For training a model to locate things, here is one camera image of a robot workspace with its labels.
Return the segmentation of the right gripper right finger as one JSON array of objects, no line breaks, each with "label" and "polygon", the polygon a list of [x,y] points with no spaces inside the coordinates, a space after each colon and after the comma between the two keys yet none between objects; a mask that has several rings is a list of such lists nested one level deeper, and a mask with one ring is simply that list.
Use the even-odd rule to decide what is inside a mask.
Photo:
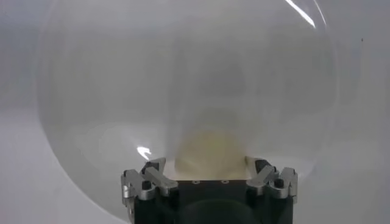
[{"label": "right gripper right finger", "polygon": [[257,196],[269,193],[275,199],[297,200],[298,173],[295,169],[284,167],[280,172],[267,160],[250,156],[245,157],[245,162],[250,174],[246,186]]}]

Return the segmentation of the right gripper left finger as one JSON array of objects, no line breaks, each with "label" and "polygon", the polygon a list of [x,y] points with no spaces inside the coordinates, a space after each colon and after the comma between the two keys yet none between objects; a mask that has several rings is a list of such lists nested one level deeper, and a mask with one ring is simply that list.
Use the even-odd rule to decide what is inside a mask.
[{"label": "right gripper left finger", "polygon": [[138,172],[135,169],[125,170],[121,175],[121,195],[124,206],[129,207],[135,198],[151,200],[156,190],[164,197],[171,196],[179,189],[179,182],[164,176],[166,158],[148,161]]}]

